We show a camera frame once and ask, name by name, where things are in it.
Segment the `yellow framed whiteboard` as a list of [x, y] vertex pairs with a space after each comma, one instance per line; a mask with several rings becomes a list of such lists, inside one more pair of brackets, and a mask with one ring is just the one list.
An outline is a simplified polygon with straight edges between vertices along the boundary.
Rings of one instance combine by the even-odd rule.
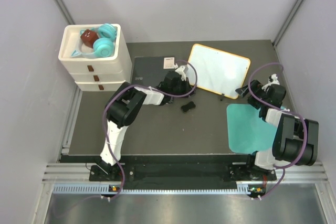
[[226, 51], [194, 44], [186, 76], [191, 85], [212, 93], [237, 99], [250, 67], [250, 59]]

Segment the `yellow heart eraser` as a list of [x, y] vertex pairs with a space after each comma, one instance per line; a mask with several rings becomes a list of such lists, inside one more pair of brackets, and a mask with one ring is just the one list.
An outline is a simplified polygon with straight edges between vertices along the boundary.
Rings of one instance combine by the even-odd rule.
[[189, 103], [181, 106], [181, 111], [183, 113], [187, 113], [188, 111], [193, 110], [195, 108], [196, 108], [196, 104], [193, 101], [190, 101]]

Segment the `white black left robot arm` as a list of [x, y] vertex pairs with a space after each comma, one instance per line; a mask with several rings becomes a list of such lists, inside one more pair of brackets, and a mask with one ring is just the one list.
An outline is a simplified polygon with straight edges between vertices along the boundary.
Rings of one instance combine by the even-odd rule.
[[101, 161], [98, 163], [102, 176], [107, 180], [117, 178], [125, 133], [135, 121], [142, 106], [162, 106], [174, 98], [190, 97], [195, 90], [196, 84], [190, 84], [188, 77], [179, 70], [169, 71], [156, 87], [124, 82], [103, 111], [105, 143], [100, 154]]

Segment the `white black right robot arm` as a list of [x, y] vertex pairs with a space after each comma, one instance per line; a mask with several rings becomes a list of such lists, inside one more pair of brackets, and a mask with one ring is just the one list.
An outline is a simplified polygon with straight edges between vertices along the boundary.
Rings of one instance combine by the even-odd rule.
[[258, 179], [265, 170], [276, 167], [277, 161], [296, 165], [311, 166], [317, 160], [319, 123], [310, 119], [301, 120], [289, 110], [282, 109], [286, 96], [286, 88], [277, 80], [269, 80], [263, 85], [253, 80], [250, 85], [235, 90], [240, 97], [247, 94], [248, 104], [259, 110], [259, 117], [266, 123], [275, 126], [276, 133], [272, 148], [257, 151], [254, 162], [245, 166], [245, 174], [252, 180]]

